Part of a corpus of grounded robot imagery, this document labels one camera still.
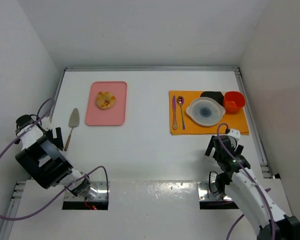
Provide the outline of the metal cake server wooden handle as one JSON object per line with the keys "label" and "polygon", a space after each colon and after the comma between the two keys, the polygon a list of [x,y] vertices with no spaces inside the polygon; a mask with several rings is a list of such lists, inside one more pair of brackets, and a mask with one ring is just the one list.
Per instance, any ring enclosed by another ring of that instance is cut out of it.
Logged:
{"label": "metal cake server wooden handle", "polygon": [[68,135],[65,147],[64,147],[64,151],[65,152],[69,148],[69,144],[70,144],[70,141],[71,141],[73,129],[76,128],[76,127],[78,127],[79,125],[80,125],[79,110],[77,108],[74,108],[73,111],[72,111],[72,113],[71,113],[71,115],[70,115],[69,121],[68,121],[68,127],[71,128],[71,130],[69,132],[69,135]]}

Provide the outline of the round glazed bread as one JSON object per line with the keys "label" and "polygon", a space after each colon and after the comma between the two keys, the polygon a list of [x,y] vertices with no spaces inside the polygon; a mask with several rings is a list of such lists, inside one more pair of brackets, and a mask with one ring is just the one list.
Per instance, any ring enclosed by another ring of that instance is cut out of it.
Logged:
{"label": "round glazed bread", "polygon": [[96,96],[95,104],[101,110],[107,110],[114,106],[116,98],[111,92],[100,91]]}

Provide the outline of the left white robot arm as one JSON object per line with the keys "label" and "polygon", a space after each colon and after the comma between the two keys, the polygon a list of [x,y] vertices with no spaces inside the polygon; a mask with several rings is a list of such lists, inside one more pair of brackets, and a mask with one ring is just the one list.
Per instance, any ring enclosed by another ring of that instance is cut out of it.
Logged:
{"label": "left white robot arm", "polygon": [[15,155],[17,162],[44,189],[57,185],[68,186],[76,197],[92,200],[98,193],[92,188],[88,176],[77,170],[63,155],[64,143],[60,127],[53,128],[49,117],[36,125],[31,115],[16,120],[17,144],[21,151]]}

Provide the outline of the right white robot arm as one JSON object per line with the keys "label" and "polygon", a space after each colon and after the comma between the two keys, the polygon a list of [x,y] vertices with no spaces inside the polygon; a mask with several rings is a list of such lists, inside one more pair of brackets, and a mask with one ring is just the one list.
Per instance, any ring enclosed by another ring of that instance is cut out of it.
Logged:
{"label": "right white robot arm", "polygon": [[251,165],[241,154],[241,133],[228,126],[210,139],[205,155],[213,155],[220,169],[215,186],[241,210],[258,240],[299,240],[300,222],[287,215],[258,182]]}

